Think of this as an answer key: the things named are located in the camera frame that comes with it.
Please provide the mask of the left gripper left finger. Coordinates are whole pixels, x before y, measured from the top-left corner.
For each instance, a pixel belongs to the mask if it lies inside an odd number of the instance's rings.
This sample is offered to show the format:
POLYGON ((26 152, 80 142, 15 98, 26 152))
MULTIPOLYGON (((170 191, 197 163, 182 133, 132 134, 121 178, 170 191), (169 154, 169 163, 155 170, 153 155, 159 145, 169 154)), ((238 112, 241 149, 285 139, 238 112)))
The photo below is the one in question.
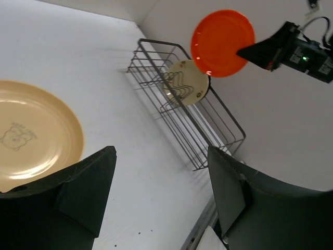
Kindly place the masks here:
POLYGON ((1 193, 1 249, 92 249, 99 237, 117 152, 105 148, 1 193))

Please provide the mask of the orange plate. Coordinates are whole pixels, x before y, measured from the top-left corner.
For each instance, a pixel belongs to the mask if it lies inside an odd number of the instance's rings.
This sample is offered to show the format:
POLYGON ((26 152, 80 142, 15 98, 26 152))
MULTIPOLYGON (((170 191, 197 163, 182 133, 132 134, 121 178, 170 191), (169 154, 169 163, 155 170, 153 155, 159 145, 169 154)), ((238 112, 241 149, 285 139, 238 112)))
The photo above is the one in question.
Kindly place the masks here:
POLYGON ((215 78, 229 77, 248 62, 237 52, 255 43, 248 18, 231 9, 215 11, 203 18, 191 38, 191 56, 201 72, 215 78))

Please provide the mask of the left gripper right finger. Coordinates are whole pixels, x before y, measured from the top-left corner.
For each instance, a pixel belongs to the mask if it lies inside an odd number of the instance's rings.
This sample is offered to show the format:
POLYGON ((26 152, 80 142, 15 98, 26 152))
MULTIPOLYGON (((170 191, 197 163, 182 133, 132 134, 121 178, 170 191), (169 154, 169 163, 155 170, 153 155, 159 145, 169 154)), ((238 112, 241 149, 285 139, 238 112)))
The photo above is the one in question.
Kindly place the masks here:
POLYGON ((229 249, 332 249, 332 191, 277 180, 214 146, 208 169, 229 249))

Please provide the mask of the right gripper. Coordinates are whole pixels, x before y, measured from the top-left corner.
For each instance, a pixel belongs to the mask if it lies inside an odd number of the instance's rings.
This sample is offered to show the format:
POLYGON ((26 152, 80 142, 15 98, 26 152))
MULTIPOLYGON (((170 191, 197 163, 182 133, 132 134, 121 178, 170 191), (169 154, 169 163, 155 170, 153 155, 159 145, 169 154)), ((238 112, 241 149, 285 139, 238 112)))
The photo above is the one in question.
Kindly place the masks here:
POLYGON ((299 25, 286 21, 271 37, 239 49, 237 56, 274 71, 280 64, 325 83, 332 82, 332 50, 316 41, 297 39, 299 25))

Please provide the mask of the beige bear plate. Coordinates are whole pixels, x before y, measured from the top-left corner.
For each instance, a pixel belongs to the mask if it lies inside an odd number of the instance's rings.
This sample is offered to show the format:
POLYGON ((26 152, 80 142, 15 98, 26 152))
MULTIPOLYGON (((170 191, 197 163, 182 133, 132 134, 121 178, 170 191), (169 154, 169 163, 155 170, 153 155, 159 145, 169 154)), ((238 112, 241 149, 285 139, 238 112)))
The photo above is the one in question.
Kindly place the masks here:
POLYGON ((1 192, 79 162, 84 134, 74 112, 39 87, 1 80, 1 192))

